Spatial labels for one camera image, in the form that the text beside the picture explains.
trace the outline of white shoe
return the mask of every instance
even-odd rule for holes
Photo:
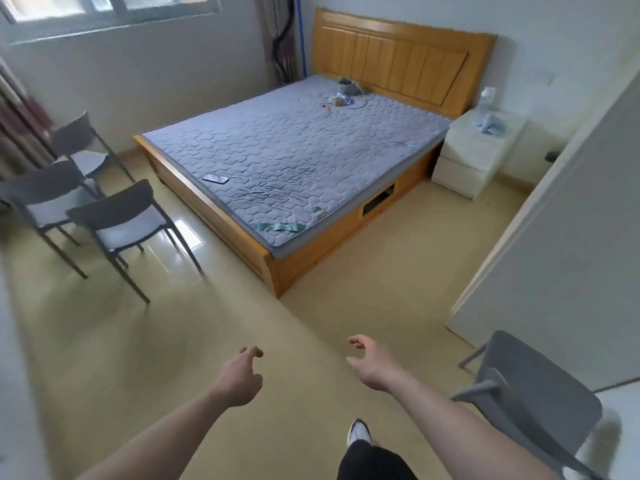
[[[351,446],[357,440],[364,440],[368,444],[373,444],[373,439],[367,424],[362,419],[356,419],[351,423],[349,434],[347,435],[347,446]]]

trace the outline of nightstand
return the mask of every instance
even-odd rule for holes
[[[519,114],[493,111],[505,123],[500,136],[480,133],[476,110],[453,121],[433,171],[432,181],[475,199],[498,172],[528,119]]]

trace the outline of wooden headboard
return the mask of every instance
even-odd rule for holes
[[[314,69],[455,119],[471,107],[496,38],[317,8]]]

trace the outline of chair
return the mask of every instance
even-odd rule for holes
[[[126,273],[124,268],[129,265],[120,253],[133,246],[143,251],[140,244],[161,230],[165,231],[169,240],[177,247],[169,233],[169,230],[173,231],[196,268],[203,273],[184,237],[155,201],[153,189],[146,179],[100,201],[70,209],[67,214],[72,222],[92,234],[111,265],[146,303],[150,302],[149,298]]]
[[[458,366],[484,353],[473,386],[452,401],[470,403],[496,429],[562,475],[563,466],[606,477],[575,454],[602,417],[600,400],[569,373],[511,334],[499,330]]]
[[[103,196],[93,180],[85,179],[76,165],[64,161],[0,182],[0,198],[9,202],[44,242],[84,279],[87,275],[46,233],[56,228],[79,246],[80,243],[62,229],[70,222],[67,211]]]
[[[87,150],[96,139],[105,147],[106,153]],[[50,144],[53,151],[59,156],[56,161],[73,160],[85,177],[93,177],[109,160],[112,160],[132,182],[136,181],[114,151],[93,129],[86,111],[78,119],[53,130]]]

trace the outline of curtain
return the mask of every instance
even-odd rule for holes
[[[255,0],[262,31],[264,54],[269,66],[269,75],[273,85],[285,83],[288,76],[290,82],[298,80],[298,63],[296,60],[295,14],[288,33],[282,39],[278,49],[280,65],[276,64],[273,54],[273,41],[282,33],[289,18],[289,0]]]
[[[0,180],[55,160],[48,143],[51,120],[0,59]]]

